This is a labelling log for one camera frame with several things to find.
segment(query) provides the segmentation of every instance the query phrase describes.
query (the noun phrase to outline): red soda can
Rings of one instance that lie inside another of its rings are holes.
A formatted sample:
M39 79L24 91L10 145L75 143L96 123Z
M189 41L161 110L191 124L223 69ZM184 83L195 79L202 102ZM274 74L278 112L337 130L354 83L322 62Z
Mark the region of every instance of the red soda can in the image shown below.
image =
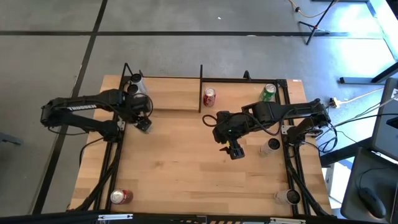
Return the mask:
M207 107L212 107L216 101L216 90L213 88L207 88L205 95L203 96L203 104Z
M132 200L132 192L130 190L117 189L111 194L111 202L116 205L127 204Z

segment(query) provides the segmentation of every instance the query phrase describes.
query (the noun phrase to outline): computer mouse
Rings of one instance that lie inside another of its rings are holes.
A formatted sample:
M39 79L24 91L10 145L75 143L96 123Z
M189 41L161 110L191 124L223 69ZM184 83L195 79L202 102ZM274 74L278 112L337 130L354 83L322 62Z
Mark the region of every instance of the computer mouse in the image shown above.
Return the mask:
M358 190L359 199L365 207L376 218L384 218L386 216L386 208L380 198L369 188L364 187Z

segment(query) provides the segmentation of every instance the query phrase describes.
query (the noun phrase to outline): sprite can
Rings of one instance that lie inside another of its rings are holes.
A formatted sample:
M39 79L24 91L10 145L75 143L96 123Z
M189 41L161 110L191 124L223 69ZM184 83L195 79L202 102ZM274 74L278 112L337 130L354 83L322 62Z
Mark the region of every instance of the sprite can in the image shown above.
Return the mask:
M273 84L266 84L264 89L261 91L259 101L270 101L275 95L276 86Z

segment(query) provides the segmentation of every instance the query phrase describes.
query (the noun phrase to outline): concrete floor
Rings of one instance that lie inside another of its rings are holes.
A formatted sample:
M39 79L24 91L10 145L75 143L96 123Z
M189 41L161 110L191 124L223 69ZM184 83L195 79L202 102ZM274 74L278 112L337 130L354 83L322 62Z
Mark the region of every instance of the concrete floor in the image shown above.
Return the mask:
M316 14L328 5L295 2L307 14ZM32 4L3 0L0 30L92 30L100 5L100 0L40 0ZM298 32L303 29L297 25L299 20L316 21L294 14L287 0L114 0L109 1L99 29ZM364 3L339 2L321 26L332 32L380 34ZM70 95L88 39L0 36L0 97L4 105L0 131L25 141L22 146L0 144L0 216L29 213L55 137L40 124L40 107L52 98ZM120 74L123 63L128 62L147 76L197 77L203 64L206 77L241 77L249 70L255 78L301 79L308 100L326 101L333 96L344 100L377 87L339 85L339 77L373 77L394 63L380 38L316 37L309 46L304 41L301 37L97 37L80 95L97 94L103 75ZM330 110L333 123L364 111L380 97L381 91ZM341 130L359 141L373 130L374 120L363 122L369 129L351 123ZM44 212L61 212L69 204L78 152L85 141L86 136L66 138ZM338 148L348 144L350 140L339 136Z

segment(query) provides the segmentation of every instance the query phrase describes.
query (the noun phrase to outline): wooden board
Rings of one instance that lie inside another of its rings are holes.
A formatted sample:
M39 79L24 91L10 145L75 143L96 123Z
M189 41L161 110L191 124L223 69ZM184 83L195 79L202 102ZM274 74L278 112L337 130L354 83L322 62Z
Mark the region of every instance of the wooden board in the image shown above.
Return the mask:
M111 85L117 88L119 83L114 79L105 77L101 91ZM289 80L288 84L292 103L306 101L301 82ZM113 205L112 211L291 216L290 206L276 204L273 199L276 192L288 189L282 150L270 157L258 154L270 136L256 132L241 138L239 143L246 157L232 161L225 152L218 151L223 146L215 143L212 129L201 121L204 114L238 112L242 106L256 102L263 86L204 83L203 89L216 90L214 107L202 105L202 113L155 110L149 134L129 125L116 188L132 190L134 200L127 205ZM110 117L110 113L95 112L95 119ZM271 131L276 130L277 125L271 127ZM99 137L94 135L90 134L88 141ZM71 208L79 206L98 181L104 148L105 143L98 143L86 149ZM303 146L300 152L307 187L331 212L317 150Z
M199 110L198 78L151 78L145 77L145 86L160 110Z

